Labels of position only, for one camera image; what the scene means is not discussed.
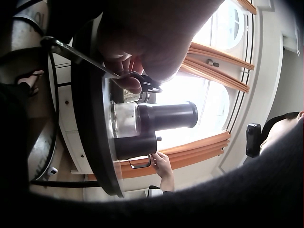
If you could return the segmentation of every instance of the window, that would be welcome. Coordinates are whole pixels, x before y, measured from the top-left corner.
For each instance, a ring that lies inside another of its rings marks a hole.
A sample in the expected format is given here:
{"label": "window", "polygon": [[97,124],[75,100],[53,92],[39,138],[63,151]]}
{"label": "window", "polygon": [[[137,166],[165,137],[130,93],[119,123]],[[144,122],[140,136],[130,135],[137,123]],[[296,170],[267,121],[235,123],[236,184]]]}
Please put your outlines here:
{"label": "window", "polygon": [[235,47],[242,39],[245,28],[242,10],[226,0],[195,35],[193,41],[222,50]]}
{"label": "window", "polygon": [[156,103],[191,101],[198,109],[199,119],[194,128],[156,131],[156,136],[162,137],[162,141],[157,142],[158,150],[203,139],[222,129],[229,111],[229,96],[223,85],[178,72],[172,80],[161,85],[161,88],[163,92],[156,95]]}

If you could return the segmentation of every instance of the pot handle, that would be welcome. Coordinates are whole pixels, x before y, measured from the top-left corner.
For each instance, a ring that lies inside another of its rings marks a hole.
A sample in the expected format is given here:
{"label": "pot handle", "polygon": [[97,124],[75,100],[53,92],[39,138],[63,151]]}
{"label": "pot handle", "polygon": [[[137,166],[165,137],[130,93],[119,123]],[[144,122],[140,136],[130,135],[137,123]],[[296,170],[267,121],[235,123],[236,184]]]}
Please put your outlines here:
{"label": "pot handle", "polygon": [[149,167],[151,165],[150,155],[148,155],[148,159],[149,159],[149,161],[146,164],[143,164],[143,165],[132,165],[129,159],[128,159],[128,161],[129,161],[130,166],[131,166],[132,169],[138,169],[138,168]]}

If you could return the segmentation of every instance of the white cabinet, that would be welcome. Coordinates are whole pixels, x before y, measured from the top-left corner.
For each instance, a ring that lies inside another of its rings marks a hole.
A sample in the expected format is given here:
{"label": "white cabinet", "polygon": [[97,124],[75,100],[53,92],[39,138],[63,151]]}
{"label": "white cabinet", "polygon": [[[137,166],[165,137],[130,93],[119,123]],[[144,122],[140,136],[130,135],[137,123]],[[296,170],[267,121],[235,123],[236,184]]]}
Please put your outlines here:
{"label": "white cabinet", "polygon": [[58,87],[59,114],[65,131],[77,131],[71,86]]}
{"label": "white cabinet", "polygon": [[[54,55],[56,74],[58,84],[71,82],[71,61],[61,57],[57,54]],[[53,74],[49,60],[49,74],[50,84],[52,90],[53,100],[55,101],[55,87],[53,81]],[[58,102],[59,102],[59,126],[64,138],[67,149],[75,164],[76,171],[72,170],[73,174],[93,174],[89,162],[85,156],[84,149],[78,133],[71,85],[58,87]]]}
{"label": "white cabinet", "polygon": [[89,165],[89,162],[85,156],[85,152],[83,150],[80,136],[78,132],[66,132],[67,139],[69,141],[69,144],[71,146],[72,152],[74,154],[74,157],[76,159],[76,162],[78,163],[80,170],[80,173],[85,174],[93,174],[92,169]]}

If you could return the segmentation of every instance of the orange curtain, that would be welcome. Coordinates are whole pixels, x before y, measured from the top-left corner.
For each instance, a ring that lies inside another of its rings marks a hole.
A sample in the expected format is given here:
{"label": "orange curtain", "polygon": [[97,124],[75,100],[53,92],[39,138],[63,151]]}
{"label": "orange curtain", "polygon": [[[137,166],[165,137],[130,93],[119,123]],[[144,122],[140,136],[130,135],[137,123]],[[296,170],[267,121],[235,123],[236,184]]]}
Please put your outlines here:
{"label": "orange curtain", "polygon": [[237,80],[236,78],[220,71],[219,69],[209,66],[200,60],[186,56],[180,68],[181,71],[218,82],[230,88],[248,93],[249,86]]}
{"label": "orange curtain", "polygon": [[203,55],[208,57],[213,57],[215,59],[219,59],[240,67],[244,67],[249,70],[254,70],[254,65],[239,59],[233,55],[230,55],[224,51],[217,50],[213,47],[198,44],[198,43],[191,43],[189,48],[189,54],[196,54],[196,55]]}
{"label": "orange curtain", "polygon": [[250,13],[256,15],[257,8],[255,8],[249,1],[247,0],[236,0],[243,8],[248,10]]}
{"label": "orange curtain", "polygon": [[[201,139],[182,146],[162,150],[168,155],[172,169],[181,168],[200,161],[207,160],[224,153],[222,148],[229,143],[230,134],[225,131],[205,139]],[[148,159],[138,159],[131,161],[132,164],[145,164]],[[132,178],[154,174],[155,170],[149,166],[146,168],[132,169],[129,161],[120,162],[123,178]]]}

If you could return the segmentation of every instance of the sandal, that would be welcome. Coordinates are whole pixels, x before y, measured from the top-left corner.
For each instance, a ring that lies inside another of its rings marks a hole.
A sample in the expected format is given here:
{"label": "sandal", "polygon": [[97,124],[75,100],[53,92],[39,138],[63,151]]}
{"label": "sandal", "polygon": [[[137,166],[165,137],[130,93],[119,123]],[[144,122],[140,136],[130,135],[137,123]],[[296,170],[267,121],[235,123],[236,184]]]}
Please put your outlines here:
{"label": "sandal", "polygon": [[15,85],[18,85],[18,81],[22,78],[29,78],[32,75],[37,76],[37,78],[34,82],[34,85],[31,87],[31,92],[28,95],[29,97],[33,97],[38,93],[38,86],[36,85],[36,82],[39,80],[40,76],[43,75],[43,74],[36,74],[36,73],[34,73],[35,71],[39,71],[39,70],[34,70],[31,73],[22,74],[15,78]]}

